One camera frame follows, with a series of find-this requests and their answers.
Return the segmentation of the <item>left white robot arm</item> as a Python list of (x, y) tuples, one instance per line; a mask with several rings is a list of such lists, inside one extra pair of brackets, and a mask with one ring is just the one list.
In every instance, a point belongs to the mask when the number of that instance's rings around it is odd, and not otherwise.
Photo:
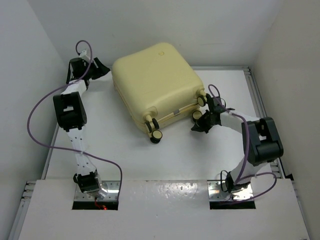
[(65, 130), (72, 149), (75, 150), (77, 164), (73, 181), (84, 194), (95, 195), (101, 189), (101, 181), (96, 166), (84, 154), (88, 148), (85, 141), (87, 114), (82, 101), (82, 94), (88, 89), (90, 80), (96, 80), (109, 73), (110, 69), (95, 57), (91, 63), (84, 57), (69, 61), (66, 89), (53, 96), (57, 123)]

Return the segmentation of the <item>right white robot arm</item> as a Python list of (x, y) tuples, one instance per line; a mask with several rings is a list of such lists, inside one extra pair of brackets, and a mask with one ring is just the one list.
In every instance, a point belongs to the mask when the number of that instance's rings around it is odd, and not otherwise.
[(242, 135), (244, 157), (226, 174), (222, 191), (231, 193), (246, 187), (262, 167), (283, 156), (284, 148), (273, 118), (244, 115), (234, 108), (226, 108), (219, 97), (209, 94), (199, 96), (197, 102), (208, 109), (198, 118), (196, 113), (192, 114), (192, 131), (207, 134), (214, 126), (221, 126)]

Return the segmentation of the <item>cream yellow suitcase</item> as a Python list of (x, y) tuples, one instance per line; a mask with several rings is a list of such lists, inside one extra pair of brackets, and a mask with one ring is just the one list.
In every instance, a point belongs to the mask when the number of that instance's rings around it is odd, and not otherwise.
[(203, 81), (167, 42), (117, 59), (111, 75), (134, 123), (154, 144), (164, 127), (188, 116), (197, 121), (207, 102)]

